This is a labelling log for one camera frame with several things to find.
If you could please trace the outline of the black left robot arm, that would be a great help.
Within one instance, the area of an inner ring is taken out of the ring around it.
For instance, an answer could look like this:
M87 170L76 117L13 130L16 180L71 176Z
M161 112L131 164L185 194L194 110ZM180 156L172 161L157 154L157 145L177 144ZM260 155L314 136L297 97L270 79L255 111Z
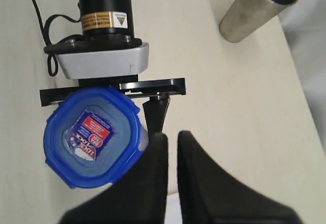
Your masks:
M78 0L82 33L46 42L48 71L62 69L75 87L40 91L42 106L65 100L88 87L113 87L143 105L150 134L162 132L172 95L185 95L184 78L140 81L148 67L149 44L134 35L131 0Z

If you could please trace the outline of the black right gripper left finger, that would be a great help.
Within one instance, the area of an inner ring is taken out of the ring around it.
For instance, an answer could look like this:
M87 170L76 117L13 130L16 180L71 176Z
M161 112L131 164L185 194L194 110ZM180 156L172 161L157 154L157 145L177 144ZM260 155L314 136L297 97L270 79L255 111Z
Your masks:
M168 138L154 134L140 159L111 187L68 210L60 223L164 223Z

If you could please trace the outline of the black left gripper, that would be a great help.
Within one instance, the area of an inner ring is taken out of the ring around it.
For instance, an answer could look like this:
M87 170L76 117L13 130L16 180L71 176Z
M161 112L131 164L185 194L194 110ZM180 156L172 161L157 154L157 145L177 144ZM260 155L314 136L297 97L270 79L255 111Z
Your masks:
M85 88L112 87L131 99L150 98L143 104L148 134L161 133L172 95L185 95L184 78L139 81L137 75L79 79L75 87L40 90L41 106L59 104L71 93Z

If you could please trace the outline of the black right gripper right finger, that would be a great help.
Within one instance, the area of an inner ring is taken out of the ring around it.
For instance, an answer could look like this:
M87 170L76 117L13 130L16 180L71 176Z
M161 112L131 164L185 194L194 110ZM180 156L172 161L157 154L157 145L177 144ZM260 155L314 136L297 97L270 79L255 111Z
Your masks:
M226 172L191 132L179 132L177 144L183 223L302 223L292 208L251 189Z

